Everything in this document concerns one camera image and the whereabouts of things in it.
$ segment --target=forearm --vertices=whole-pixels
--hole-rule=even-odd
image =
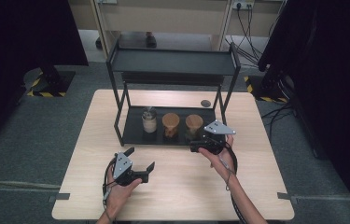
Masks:
[[[228,187],[230,189],[232,198],[235,200],[236,205],[238,206],[239,210],[242,213],[242,216],[245,218],[248,224],[267,223],[259,213],[259,210],[257,210],[257,208],[246,195],[236,175],[231,174],[228,182]]]
[[[104,212],[99,217],[99,220],[96,222],[96,224],[111,224],[113,223],[114,219],[117,216],[116,209],[112,207],[107,207]]]

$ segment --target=yellow and black tape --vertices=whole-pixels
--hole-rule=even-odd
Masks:
[[[40,73],[32,84],[32,87],[30,88],[27,95],[40,97],[64,97],[66,95],[66,90],[53,90],[44,80],[43,73]]]
[[[247,91],[251,93],[254,98],[258,101],[267,101],[267,102],[280,102],[280,103],[286,103],[287,99],[285,97],[272,97],[272,96],[262,96],[261,93],[257,92],[251,83],[251,80],[249,77],[245,77],[245,84],[247,87]]]

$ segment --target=black tray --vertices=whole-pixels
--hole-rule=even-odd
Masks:
[[[189,139],[186,137],[186,117],[188,115],[201,116],[203,127],[216,120],[216,114],[212,108],[154,107],[157,110],[157,131],[154,133],[147,133],[143,130],[142,114],[144,107],[130,107],[122,135],[124,144],[188,146]],[[176,113],[180,117],[178,135],[170,139],[163,135],[162,117],[167,113]],[[201,139],[203,134],[204,130],[200,132],[199,137],[195,140]]]

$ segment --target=finger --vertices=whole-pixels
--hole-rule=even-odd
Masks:
[[[134,190],[141,183],[142,183],[142,179],[137,178],[134,181],[132,181],[132,183],[130,185],[128,185],[128,188],[130,188],[131,190]]]
[[[113,178],[113,166],[114,165],[111,165],[108,167],[108,171],[107,171],[107,180],[108,180],[108,183],[111,183],[114,181],[114,178]]]
[[[210,162],[212,162],[212,159],[213,159],[213,154],[210,153],[210,151],[208,151],[206,148],[203,148],[203,147],[200,147],[198,148],[199,152],[201,154],[203,154],[208,160],[210,160]]]
[[[218,161],[218,156],[213,155],[206,148],[200,147],[198,148],[199,152],[203,154],[208,160],[210,160],[210,167],[214,167],[214,164]]]
[[[232,134],[227,134],[227,143],[232,147],[232,145],[233,145]]]

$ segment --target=cup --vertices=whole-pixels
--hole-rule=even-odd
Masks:
[[[177,136],[178,124],[180,117],[175,113],[167,113],[162,117],[162,124],[164,129],[164,136],[167,138],[174,138]]]
[[[146,133],[154,133],[157,130],[157,111],[154,107],[143,108],[142,121]]]
[[[195,140],[199,138],[201,127],[203,126],[203,119],[199,115],[188,115],[186,117],[186,138],[188,140]]]

